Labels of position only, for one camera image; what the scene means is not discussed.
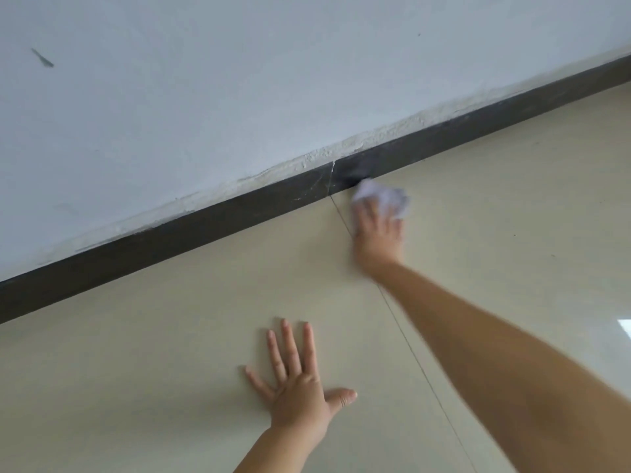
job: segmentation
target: dark gray baseboard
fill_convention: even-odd
[[[631,81],[631,55],[0,282],[0,323]]]

